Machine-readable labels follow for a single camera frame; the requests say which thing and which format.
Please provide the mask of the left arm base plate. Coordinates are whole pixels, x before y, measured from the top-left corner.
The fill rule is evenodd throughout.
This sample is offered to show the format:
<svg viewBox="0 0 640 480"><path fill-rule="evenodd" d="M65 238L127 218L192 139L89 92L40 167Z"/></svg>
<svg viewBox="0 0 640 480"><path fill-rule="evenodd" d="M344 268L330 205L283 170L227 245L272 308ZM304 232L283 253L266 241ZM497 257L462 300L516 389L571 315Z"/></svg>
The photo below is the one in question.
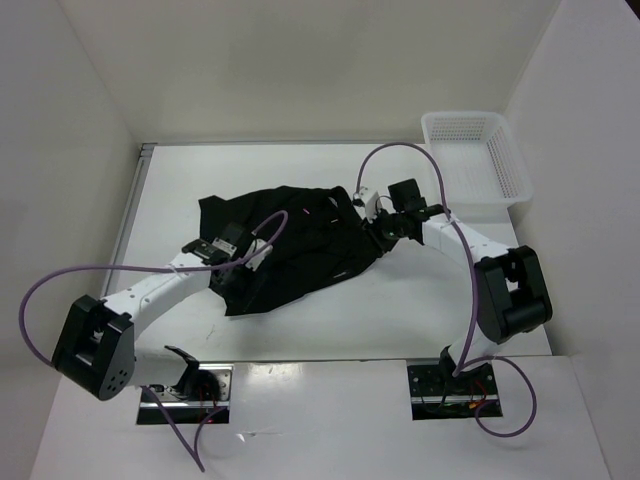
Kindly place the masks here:
<svg viewBox="0 0 640 480"><path fill-rule="evenodd" d="M167 424L153 396L177 425L198 425L203 420L207 424L228 424L233 372L232 364L201 364L196 388L188 395L169 386L150 385L152 395L141 393L136 424Z"/></svg>

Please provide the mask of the black shorts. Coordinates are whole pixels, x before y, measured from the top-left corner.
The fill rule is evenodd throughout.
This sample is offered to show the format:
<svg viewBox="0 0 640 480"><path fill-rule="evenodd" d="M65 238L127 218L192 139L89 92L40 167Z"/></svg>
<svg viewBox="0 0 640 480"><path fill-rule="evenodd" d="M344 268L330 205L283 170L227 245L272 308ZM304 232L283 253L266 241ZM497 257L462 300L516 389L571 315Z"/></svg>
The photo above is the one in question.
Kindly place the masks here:
<svg viewBox="0 0 640 480"><path fill-rule="evenodd" d="M288 213L255 271L239 266L212 274L210 289L224 299L227 317L270 312L355 278L383 256L341 186L281 186L228 200L212 195L200 199L199 208L199 236L206 241L231 223L251 232L273 213Z"/></svg>

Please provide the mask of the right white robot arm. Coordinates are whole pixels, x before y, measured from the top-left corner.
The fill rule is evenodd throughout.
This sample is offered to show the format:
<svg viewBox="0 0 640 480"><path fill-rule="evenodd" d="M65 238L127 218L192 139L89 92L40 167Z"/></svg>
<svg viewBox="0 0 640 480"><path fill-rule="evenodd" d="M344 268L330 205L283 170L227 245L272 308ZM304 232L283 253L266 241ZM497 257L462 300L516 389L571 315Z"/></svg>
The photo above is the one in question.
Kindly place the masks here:
<svg viewBox="0 0 640 480"><path fill-rule="evenodd" d="M536 252L493 241L459 221L441 204L429 205L413 179L389 187L394 211L380 195L362 187L353 203L364 209L364 227L388 252L403 238L430 247L468 270L471 326L444 347L438 361L440 385L450 393L469 386L482 366L514 336L552 317L552 305Z"/></svg>

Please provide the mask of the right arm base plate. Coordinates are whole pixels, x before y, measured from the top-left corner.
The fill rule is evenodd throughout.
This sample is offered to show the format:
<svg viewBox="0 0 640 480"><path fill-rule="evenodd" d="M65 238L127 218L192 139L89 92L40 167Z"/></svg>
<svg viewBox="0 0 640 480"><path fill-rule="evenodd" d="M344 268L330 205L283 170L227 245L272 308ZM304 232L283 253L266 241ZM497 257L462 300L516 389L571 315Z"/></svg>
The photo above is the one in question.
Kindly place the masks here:
<svg viewBox="0 0 640 480"><path fill-rule="evenodd" d="M412 418L457 420L502 417L492 367L485 363L460 377L447 380L438 361L410 361L406 366Z"/></svg>

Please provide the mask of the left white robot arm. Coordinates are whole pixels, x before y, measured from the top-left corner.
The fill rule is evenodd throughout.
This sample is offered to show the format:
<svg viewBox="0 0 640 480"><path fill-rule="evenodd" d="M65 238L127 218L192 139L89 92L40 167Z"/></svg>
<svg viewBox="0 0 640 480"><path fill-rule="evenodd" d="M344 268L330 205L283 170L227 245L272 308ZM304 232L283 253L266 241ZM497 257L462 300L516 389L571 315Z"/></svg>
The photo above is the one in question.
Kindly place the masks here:
<svg viewBox="0 0 640 480"><path fill-rule="evenodd" d="M174 346L144 354L136 341L162 315L207 289L211 266L270 250L255 233L229 224L211 242L185 245L163 273L101 299L82 296L72 304L55 347L55 370L101 401L143 385L164 385L177 399L191 398L200 385L200 362Z"/></svg>

